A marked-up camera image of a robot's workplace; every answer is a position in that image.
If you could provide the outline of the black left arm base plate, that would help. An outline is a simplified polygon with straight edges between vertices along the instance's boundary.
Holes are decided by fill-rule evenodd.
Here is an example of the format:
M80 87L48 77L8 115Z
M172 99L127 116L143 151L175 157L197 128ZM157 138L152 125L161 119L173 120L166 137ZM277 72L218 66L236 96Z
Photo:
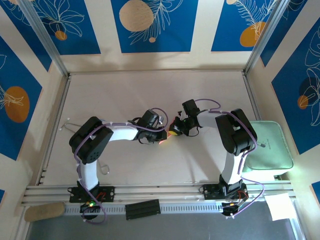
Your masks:
M86 203L93 200L81 186L70 187L67 191L70 193L70 203ZM112 203L114 201L114 186L96 186L89 192L101 203Z

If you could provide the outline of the black slotted block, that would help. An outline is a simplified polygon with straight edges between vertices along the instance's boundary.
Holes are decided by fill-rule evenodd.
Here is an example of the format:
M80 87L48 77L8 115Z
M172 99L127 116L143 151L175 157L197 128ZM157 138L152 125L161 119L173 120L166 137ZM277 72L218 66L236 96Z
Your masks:
M160 213L161 208L158 199L125 205L125 217L127 221L154 216Z

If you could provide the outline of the pink square paper sheet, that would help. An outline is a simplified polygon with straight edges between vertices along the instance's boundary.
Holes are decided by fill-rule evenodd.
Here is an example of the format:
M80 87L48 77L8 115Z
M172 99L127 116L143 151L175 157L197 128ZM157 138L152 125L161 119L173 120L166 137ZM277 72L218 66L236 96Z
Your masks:
M167 141L171 136L172 133L170 131L170 125L173 123L173 121L169 124L168 128L166 129L166 133L167 133L167 137L164 140L161 140L158 144L161 145L162 143L164 143L165 141Z

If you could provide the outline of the blue floral wall poster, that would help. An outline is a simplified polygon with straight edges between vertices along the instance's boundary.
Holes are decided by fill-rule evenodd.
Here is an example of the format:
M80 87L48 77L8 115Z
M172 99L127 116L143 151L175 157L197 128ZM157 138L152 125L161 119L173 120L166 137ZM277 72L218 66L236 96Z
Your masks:
M224 0L211 51L252 51L276 3L277 0Z
M0 36L0 154L17 160L42 86Z
M284 37L295 22L307 1L308 0L290 0L288 2L282 17L280 18L277 26L275 27L272 35L260 54L260 59L264 67L266 67L271 60L272 56L276 52L280 43L283 41Z
M320 18L271 82L299 154L320 144Z
M123 54L190 52L199 0L110 0Z
M17 0L0 0L0 6L8 15L38 60L41 62L42 66L48 72L52 63L52 59L32 29L24 13L20 9Z
M60 55L101 53L84 0L34 0L32 6Z

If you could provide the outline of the beige oval pad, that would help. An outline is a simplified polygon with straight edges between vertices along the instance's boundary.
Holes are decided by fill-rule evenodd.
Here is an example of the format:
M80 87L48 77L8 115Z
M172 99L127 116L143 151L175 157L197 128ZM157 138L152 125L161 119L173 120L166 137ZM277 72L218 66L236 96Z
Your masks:
M48 203L29 207L24 214L26 222L36 222L51 218L57 218L64 214L65 205L63 202Z

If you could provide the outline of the black controller board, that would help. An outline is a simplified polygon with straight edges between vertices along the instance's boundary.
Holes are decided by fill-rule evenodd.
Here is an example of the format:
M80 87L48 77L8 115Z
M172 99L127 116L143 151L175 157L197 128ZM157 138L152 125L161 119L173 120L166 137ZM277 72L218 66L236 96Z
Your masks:
M97 215L93 215L93 213L99 213L100 209L101 208L94 201L90 201L80 206L80 213L84 220L89 221L97 217Z
M236 203L222 203L222 214L226 217L235 215L239 211L240 206Z

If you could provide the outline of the long aluminium table rail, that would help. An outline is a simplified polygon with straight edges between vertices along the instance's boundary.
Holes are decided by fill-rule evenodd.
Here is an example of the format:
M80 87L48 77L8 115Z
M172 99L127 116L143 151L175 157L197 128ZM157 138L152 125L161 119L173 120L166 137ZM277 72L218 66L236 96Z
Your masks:
M113 203L131 204L153 199L161 203L195 203L204 202L205 197L200 192L199 184L182 185L115 185ZM273 196L287 193L291 199L296 199L296 194L289 181L272 181L264 183L265 196ZM28 186L23 194L21 204L23 206L36 206L55 202L69 202L71 193L67 185L39 185Z

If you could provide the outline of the mint green zip case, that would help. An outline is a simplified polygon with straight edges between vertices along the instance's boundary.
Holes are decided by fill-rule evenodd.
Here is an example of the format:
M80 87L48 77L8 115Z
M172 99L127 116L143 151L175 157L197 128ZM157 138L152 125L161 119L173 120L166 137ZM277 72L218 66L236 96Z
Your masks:
M242 176L256 181L290 171L294 162L281 126L267 120L252 121L251 125L257 134L257 148L246 157Z

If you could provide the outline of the white paper note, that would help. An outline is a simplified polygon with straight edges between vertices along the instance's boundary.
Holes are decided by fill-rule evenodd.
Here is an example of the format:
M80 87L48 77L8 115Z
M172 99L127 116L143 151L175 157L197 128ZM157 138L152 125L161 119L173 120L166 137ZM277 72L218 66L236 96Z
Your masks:
M272 221L293 219L296 211L288 193L265 196Z

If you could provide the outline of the aluminium side rail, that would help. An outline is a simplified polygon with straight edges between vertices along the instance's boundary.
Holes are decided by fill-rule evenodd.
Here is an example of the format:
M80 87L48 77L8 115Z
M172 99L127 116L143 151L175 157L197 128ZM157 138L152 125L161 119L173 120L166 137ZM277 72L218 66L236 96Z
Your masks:
M247 74L244 71L242 71L242 77L243 77L244 85L245 85L245 88L246 88L246 91L247 91L247 94L248 94L248 97L249 97L249 101L250 101L250 104L251 104L255 119L257 121L260 121L262 118L261 118L261 114L260 114L260 111L259 111L259 108L258 108L258 105L257 105L257 101L256 101L256 98L255 98L254 92L253 92L253 90L251 88L251 85L250 85L249 79L247 77Z
M43 173L47 171L49 165L50 156L58 132L61 115L70 87L70 82L70 74L67 77L63 77L56 93L56 97L49 115L48 124L43 139L44 143L41 145L41 162L39 164L38 172L34 180L36 186L41 185L43 183Z

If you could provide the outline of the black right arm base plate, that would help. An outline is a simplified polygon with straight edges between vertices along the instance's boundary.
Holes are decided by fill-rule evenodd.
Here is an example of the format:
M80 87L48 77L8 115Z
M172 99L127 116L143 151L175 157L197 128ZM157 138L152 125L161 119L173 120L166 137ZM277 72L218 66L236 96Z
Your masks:
M247 200L249 198L246 192L247 186L242 183L236 190L232 190L230 193L225 194L223 188L218 184L204 184L200 187L199 191L203 194L205 200Z

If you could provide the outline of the aluminium frame post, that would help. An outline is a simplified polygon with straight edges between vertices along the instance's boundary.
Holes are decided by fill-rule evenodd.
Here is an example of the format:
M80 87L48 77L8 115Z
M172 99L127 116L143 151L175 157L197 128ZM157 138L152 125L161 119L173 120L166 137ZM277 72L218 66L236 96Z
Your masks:
M244 76L247 76L250 70L255 66L257 60L260 58L262 51L268 43L271 35L273 34L276 26L278 25L288 3L290 0L277 0L274 9L270 13L270 16L262 30L259 39L254 46L252 53L242 71Z
M43 22L41 21L32 3L29 0L16 0L16 1L21 11L23 12L25 18L27 19L30 26L32 27L34 33L37 35L42 46L50 56L51 60L56 65L59 72L64 77L68 78L69 72L67 71L67 68L60 57L59 51L57 50L53 40L51 39L48 31L46 30Z

